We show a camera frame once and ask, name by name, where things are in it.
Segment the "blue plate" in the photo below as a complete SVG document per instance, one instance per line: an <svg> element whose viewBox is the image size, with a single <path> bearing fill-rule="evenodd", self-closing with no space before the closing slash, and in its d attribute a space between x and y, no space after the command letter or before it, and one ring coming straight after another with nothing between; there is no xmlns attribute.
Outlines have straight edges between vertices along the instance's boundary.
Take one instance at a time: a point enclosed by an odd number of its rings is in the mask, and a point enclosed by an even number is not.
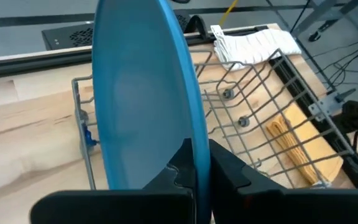
<svg viewBox="0 0 358 224"><path fill-rule="evenodd" d="M209 148L188 47L167 0L98 4L93 88L110 189L141 189L191 138L197 215L209 221Z"/></svg>

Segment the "black device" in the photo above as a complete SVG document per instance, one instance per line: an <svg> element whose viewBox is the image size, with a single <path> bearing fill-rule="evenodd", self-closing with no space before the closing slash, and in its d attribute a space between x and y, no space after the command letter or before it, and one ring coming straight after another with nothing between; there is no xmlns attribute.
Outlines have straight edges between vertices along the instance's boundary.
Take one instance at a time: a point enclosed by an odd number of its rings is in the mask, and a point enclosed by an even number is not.
<svg viewBox="0 0 358 224"><path fill-rule="evenodd" d="M358 223L358 189L286 189L217 142L211 150L215 223ZM196 223L196 171L185 139L158 176L141 190L75 190L50 194L32 208L32 224Z"/></svg>
<svg viewBox="0 0 358 224"><path fill-rule="evenodd" d="M190 15L186 11L174 10L174 13L184 33L195 31L195 27L189 28L187 26ZM47 50L90 46L92 45L93 21L89 24L47 29L41 33Z"/></svg>

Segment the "metal wire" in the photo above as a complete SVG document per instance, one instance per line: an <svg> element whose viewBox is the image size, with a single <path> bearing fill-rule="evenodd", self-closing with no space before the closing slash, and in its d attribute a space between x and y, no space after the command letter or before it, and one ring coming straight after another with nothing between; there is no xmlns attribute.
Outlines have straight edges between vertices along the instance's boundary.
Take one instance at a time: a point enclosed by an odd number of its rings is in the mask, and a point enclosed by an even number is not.
<svg viewBox="0 0 358 224"><path fill-rule="evenodd" d="M298 186L297 181L291 179L291 172L297 172L297 170L300 170L305 166L311 166L316 174L317 179L319 180L317 184L308 187L329 187L329 185L326 183L326 180L322 177L320 171L316 167L316 163L337 156L353 154L354 151L344 139L338 128L334 125L326 111L322 110L319 104L316 103L318 100L311 91L310 87L306 84L303 77L298 73L298 70L292 65L291 61L289 61L289 59L282 53L281 50L276 50L268 59L270 60L274 57L281 57L278 63L276 63L273 67L271 67L268 63L264 63L263 65L247 65L241 62L216 62L215 60L211 60L213 56L213 52L211 50L191 50L191 53L206 55L202 63L195 63L195 72L199 80L204 108L207 108L205 110L205 118L207 121L212 119L217 123L216 126L208 127L208 134L210 138L217 142L227 144L228 150L230 150L233 154L240 157L241 159L243 159L243 155L246 155L248 159L243 160L255 170L259 171L261 174L269 178L273 178L278 175L284 175L288 182L279 182L279 184L283 184L286 187L305 187ZM235 72L232 71L232 68L235 66L235 64L238 63L245 66L245 69ZM295 76L289 79L288 82L282 83L281 86L278 85L279 87L273 91L269 89L269 85L267 83L271 82L272 80L277 80L277 82L279 82L279 79L274 70L280 66L281 63L286 63L289 65ZM231 65L231 67L228 70L224 70L222 64ZM210 71L210 69L207 68L214 69L214 75L212 77L207 76L208 71ZM216 71L222 71L222 74L217 75ZM89 80L91 78L92 76L76 78L72 81L72 85L73 97L75 101L75 114L81 140L81 151L85 159L86 170L89 177L89 185L91 189L95 189L89 156L91 146L87 142L89 139L86 138L85 132L88 131L88 126L97 125L97 123L89 123L83 114L84 111L81 109L81 104L91 103L94 99L92 97L87 100L81 100L78 89L78 82L82 80ZM293 98L288 99L288 101L284 103L283 101L279 101L278 98L280 96L289 94L287 88L295 82L300 83L305 90ZM250 102L250 99L254 95L258 96L258 93L261 91L264 91L264 93L267 94L267 99L265 102L257 105L256 108L254 108ZM286 118L285 110L289 106L296 104L297 100L306 95L310 96L311 99L316 103L316 107L320 110L321 114L324 115L325 120L329 124L329 128L309 139L302 139L301 141L295 130L308 122L314 121L318 115L309 116L304 121L292 126L290 122L288 122L289 119ZM265 114L265 117L263 118L259 117L261 111L268 108L269 105L273 105L274 110L269 110L269 114ZM243 127L239 124L238 116L239 113L242 113L243 110L244 113L249 114L242 114L241 116L245 116L249 121L252 120L249 122L249 126L247 127ZM278 136L270 136L265 127L266 124L276 116L282 116L284 118L284 122L288 130L279 134ZM265 141L257 143L249 141L250 138L247 136L256 131L260 131L259 137L264 138ZM287 147L286 149L281 149L278 147L276 142L286 134L291 134L294 136L296 143L293 146ZM338 140L345 145L346 150L341 153L336 153L330 156L312 160L308 154L308 151L305 149L305 144L315 139L321 138L327 134L335 134ZM288 166L288 163L283 162L283 159L287 156L287 153L294 149L301 150L306 156L308 162L297 165L292 164L292 166ZM259 154L259 156L256 156L255 153L259 152L263 152L264 154ZM266 169L264 165L268 164L270 161L274 161L275 164L278 164L280 169L274 170L274 172Z"/></svg>

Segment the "wooden table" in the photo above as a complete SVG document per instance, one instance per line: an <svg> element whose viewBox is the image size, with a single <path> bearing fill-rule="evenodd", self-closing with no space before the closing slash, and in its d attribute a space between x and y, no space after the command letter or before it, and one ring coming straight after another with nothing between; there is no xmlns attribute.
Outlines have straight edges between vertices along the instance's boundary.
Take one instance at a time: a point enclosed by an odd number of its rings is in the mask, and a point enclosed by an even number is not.
<svg viewBox="0 0 358 224"><path fill-rule="evenodd" d="M270 28L279 29L276 24L269 24ZM211 45L191 47L191 49L211 49ZM206 54L192 54L194 62L205 60ZM306 82L318 96L323 96L326 89L318 80L301 55L290 57L294 66L301 73ZM224 74L220 66L208 67L200 76L199 81L217 79ZM240 72L231 73L228 79L235 79ZM21 75L0 78L0 223L25 223L28 221L28 212L31 206L41 197L63 189L88 189L88 178L85 164L79 150L78 128L73 114L73 96L71 80L75 77L85 77L91 74L91 64L75 65L55 68L41 72L32 72ZM282 83L271 80L267 82L272 91L282 86ZM202 85L202 90L214 92L214 85ZM92 96L91 81L80 82L80 93L83 99ZM256 108L267 99L263 93L251 95L250 101ZM290 99L289 93L284 93L282 101ZM90 120L95 120L93 105L85 105ZM231 110L233 117L250 113L249 108ZM209 116L208 129L216 124L216 119ZM96 128L90 129L97 139ZM209 137L227 146L223 141L221 130L215 131ZM245 137L245 141L254 142L261 139L258 132ZM233 142L236 149L241 145ZM91 162L98 189L106 189L106 176L100 148L96 146ZM267 151L260 150L253 156L260 158L269 156ZM280 156L285 164L291 164L285 154ZM281 168L276 158L261 166L264 172L274 173ZM297 170L290 174L295 187L303 187L307 183ZM287 177L277 175L273 178L287 187ZM341 171L334 181L335 187L352 187L349 179Z"/></svg>

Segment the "gray floor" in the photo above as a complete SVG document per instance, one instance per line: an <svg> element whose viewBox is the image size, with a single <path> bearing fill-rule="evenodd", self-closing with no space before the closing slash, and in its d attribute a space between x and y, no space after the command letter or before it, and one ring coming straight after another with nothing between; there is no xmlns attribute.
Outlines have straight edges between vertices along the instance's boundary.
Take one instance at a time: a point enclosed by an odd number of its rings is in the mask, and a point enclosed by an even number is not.
<svg viewBox="0 0 358 224"><path fill-rule="evenodd" d="M275 5L291 5L303 4L306 0L270 0ZM177 4L171 2L174 9L191 9L202 7L228 7L231 0L191 0L188 4ZM38 16L38 15L55 15L55 14L76 14L76 13L89 13L94 12L97 0L0 0L0 17L7 16ZM266 1L263 0L246 0L239 1L238 6L268 6ZM277 23L282 29L288 29L288 25L292 26L295 19L300 13L299 10L285 10L278 11L285 21L282 21L276 12L234 12L231 13L224 24L224 28L251 26L254 24ZM358 20L358 8L351 12L351 15ZM202 17L206 21L206 25L217 24L222 14L203 14ZM21 26L21 27L2 27L0 28L0 56L23 54L29 52L38 52L45 50L44 42L41 36L41 30L52 29L56 27L65 27L73 24L48 24L42 26ZM305 47L310 51L311 55L333 49L335 47L349 45L358 41L358 31L354 26L345 19L342 19L337 24L327 30L322 38L317 42L308 42L307 38L310 33L314 32L316 28L322 23L315 23L307 31L299 36ZM324 68L326 65L340 59L341 57L358 49L358 45L346 49L336 50L329 54L316 57L316 61L320 67ZM348 68L349 70L358 70L358 58L354 60ZM329 67L325 71L327 76L332 75L336 68ZM358 83L358 73L347 72L346 83ZM338 87L340 91L346 91L350 88L356 88L357 91L349 97L350 100L358 101L358 85L343 84Z"/></svg>

